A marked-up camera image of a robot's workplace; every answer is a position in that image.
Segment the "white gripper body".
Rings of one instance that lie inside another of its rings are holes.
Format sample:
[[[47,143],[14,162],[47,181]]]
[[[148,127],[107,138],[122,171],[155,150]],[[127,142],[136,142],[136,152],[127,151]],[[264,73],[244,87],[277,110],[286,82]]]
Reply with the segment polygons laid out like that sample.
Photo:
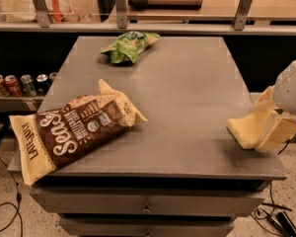
[[[296,60],[278,75],[273,98],[285,112],[296,115]]]

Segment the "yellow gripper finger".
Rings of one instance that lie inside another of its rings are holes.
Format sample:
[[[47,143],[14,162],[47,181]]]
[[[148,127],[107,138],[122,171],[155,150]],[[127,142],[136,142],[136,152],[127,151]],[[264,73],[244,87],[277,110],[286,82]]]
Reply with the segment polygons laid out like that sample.
[[[278,148],[296,134],[296,115],[271,111],[255,146],[255,151],[267,152]]]
[[[250,108],[250,112],[271,112],[279,109],[279,106],[274,101],[274,87],[268,86],[254,101]]]

